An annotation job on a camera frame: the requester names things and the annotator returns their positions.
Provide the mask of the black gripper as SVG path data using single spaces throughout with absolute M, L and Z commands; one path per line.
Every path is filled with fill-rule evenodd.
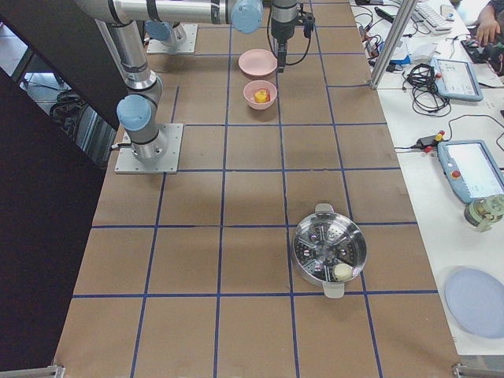
M 272 0 L 271 32 L 276 42 L 277 72 L 283 73 L 287 65 L 287 41 L 294 35 L 298 24 L 296 0 Z

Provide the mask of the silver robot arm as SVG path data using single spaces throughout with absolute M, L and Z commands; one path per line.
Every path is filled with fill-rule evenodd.
M 262 25 L 269 7 L 276 39 L 278 71 L 286 66 L 287 41 L 305 16 L 296 1 L 78 1 L 92 17 L 128 89 L 117 105 L 117 117 L 128 141 L 123 144 L 133 161 L 158 163 L 169 154 L 168 132 L 155 117 L 162 83 L 150 68 L 148 54 L 179 55 L 193 51 L 199 24 L 232 26 L 251 34 Z
M 148 36 L 168 47 L 179 46 L 187 40 L 187 33 L 180 23 L 149 20 L 145 22 Z

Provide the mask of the person hand at desk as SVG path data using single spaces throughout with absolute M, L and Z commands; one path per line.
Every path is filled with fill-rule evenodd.
M 501 28 L 494 15 L 480 16 L 477 21 L 476 39 L 481 46 L 495 40 L 501 33 Z

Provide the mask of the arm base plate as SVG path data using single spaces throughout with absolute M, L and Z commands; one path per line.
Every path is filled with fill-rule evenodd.
M 169 28 L 169 37 L 166 40 L 150 38 L 146 53 L 166 55 L 191 55 L 195 53 L 196 39 L 198 34 L 197 24 L 178 24 Z
M 176 174 L 180 161 L 183 124 L 157 124 L 157 138 L 144 145 L 124 132 L 114 172 L 117 174 Z

